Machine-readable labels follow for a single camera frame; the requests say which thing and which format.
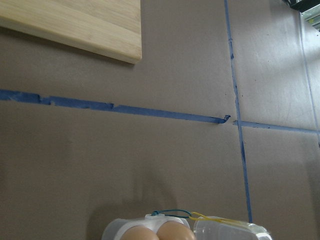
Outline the yellow rubber band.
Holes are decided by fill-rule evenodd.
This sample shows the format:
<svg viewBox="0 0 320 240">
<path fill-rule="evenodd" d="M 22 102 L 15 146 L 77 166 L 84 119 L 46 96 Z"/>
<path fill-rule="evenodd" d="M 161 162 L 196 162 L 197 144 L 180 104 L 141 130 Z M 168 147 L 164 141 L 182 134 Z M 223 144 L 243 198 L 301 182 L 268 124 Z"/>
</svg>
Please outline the yellow rubber band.
<svg viewBox="0 0 320 240">
<path fill-rule="evenodd" d="M 213 221 L 213 222 L 219 222 L 219 223 L 225 223 L 225 224 L 232 224 L 232 225 L 243 225 L 245 224 L 244 221 L 229 219 L 229 218 L 223 218 L 223 217 L 211 217 L 206 216 L 198 212 L 191 212 L 191 216 L 188 217 L 190 220 L 193 221 Z"/>
</svg>

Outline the green rubber band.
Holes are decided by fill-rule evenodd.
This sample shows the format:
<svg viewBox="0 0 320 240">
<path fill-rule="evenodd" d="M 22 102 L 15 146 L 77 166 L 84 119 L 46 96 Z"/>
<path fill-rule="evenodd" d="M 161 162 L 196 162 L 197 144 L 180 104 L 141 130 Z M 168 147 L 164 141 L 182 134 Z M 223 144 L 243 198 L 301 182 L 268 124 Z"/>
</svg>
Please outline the green rubber band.
<svg viewBox="0 0 320 240">
<path fill-rule="evenodd" d="M 164 215 L 167 217 L 175 217 L 175 218 L 182 218 L 182 219 L 189 219 L 192 214 L 184 209 L 165 209 L 165 210 L 154 210 L 151 216 L 159 216 Z"/>
</svg>

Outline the bamboo cutting board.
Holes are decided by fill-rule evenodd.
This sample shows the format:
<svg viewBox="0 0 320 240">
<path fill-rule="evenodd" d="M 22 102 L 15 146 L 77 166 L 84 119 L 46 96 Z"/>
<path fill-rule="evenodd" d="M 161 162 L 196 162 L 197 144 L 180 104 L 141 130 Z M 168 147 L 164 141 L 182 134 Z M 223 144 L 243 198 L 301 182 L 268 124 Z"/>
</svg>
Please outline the bamboo cutting board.
<svg viewBox="0 0 320 240">
<path fill-rule="evenodd" d="M 142 59 L 139 0 L 2 0 L 0 25 L 131 64 Z"/>
</svg>

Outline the brown egg front slot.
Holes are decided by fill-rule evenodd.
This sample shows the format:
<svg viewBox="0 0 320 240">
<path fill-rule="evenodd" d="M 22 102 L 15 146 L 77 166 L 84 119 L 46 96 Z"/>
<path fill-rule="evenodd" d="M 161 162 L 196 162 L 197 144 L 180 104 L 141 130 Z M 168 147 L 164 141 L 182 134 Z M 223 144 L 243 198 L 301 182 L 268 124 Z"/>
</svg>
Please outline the brown egg front slot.
<svg viewBox="0 0 320 240">
<path fill-rule="evenodd" d="M 162 224 L 156 235 L 160 240 L 196 240 L 195 234 L 187 226 L 175 221 Z"/>
</svg>

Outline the blue tape grid lines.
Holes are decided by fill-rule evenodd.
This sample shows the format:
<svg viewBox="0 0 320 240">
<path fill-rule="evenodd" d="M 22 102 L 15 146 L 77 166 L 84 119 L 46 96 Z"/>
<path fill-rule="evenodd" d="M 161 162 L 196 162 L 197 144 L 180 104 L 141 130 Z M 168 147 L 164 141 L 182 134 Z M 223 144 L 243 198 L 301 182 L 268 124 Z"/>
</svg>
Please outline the blue tape grid lines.
<svg viewBox="0 0 320 240">
<path fill-rule="evenodd" d="M 242 171 L 243 171 L 243 178 L 244 178 L 246 207 L 247 207 L 248 220 L 251 223 L 253 221 L 253 215 L 252 215 L 250 187 L 249 187 L 249 180 L 248 180 L 245 144 L 244 144 L 244 138 L 243 138 L 243 127 L 316 134 L 317 140 L 319 140 L 320 139 L 320 123 L 318 122 L 315 113 L 313 114 L 313 120 L 316 125 L 315 130 L 242 120 L 241 108 L 239 103 L 239 90 L 238 90 L 237 77 L 236 77 L 236 71 L 235 71 L 235 57 L 234 57 L 233 38 L 232 38 L 231 23 L 230 23 L 229 3 L 227 0 L 225 0 L 223 3 L 224 3 L 224 15 L 225 15 L 225 22 L 226 22 L 227 37 L 228 37 L 228 53 L 229 53 L 229 61 L 230 61 L 230 70 L 231 70 L 231 76 L 232 76 L 233 91 L 235 94 L 236 120 L 233 122 L 233 124 L 237 126 L 238 135 L 239 135 L 239 147 L 240 147 Z M 177 119 L 177 120 L 186 120 L 186 121 L 193 121 L 193 122 L 204 122 L 204 123 L 212 123 L 212 124 L 224 124 L 229 120 L 229 118 L 231 118 L 230 115 L 225 115 L 224 118 L 219 118 L 219 117 L 205 116 L 205 115 L 198 115 L 198 114 L 166 111 L 166 110 L 160 110 L 160 109 L 154 109 L 154 108 L 144 108 L 144 107 L 137 107 L 137 106 L 121 105 L 121 104 L 115 105 L 113 103 L 108 103 L 108 102 L 82 100 L 82 99 L 68 98 L 68 97 L 61 97 L 61 96 L 44 97 L 37 93 L 7 90 L 7 89 L 0 90 L 0 99 L 2 101 L 14 101 L 14 102 L 20 102 L 20 103 L 66 107 L 66 108 L 75 108 L 75 109 L 89 109 L 93 111 L 105 111 L 105 112 L 114 112 L 114 113 L 130 114 L 130 115 Z"/>
</svg>

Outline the clear plastic egg box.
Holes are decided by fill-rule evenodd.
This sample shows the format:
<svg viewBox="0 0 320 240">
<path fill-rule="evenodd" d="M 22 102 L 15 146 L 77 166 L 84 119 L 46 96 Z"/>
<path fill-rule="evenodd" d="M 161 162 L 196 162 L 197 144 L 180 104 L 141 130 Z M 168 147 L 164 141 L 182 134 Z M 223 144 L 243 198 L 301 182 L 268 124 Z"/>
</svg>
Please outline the clear plastic egg box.
<svg viewBox="0 0 320 240">
<path fill-rule="evenodd" d="M 194 221 L 163 214 L 144 218 L 117 218 L 107 225 L 102 234 L 103 240 L 159 240 L 157 231 L 166 222 L 184 224 L 195 235 L 196 240 L 271 240 L 271 234 L 254 223 L 228 224 L 210 220 Z"/>
</svg>

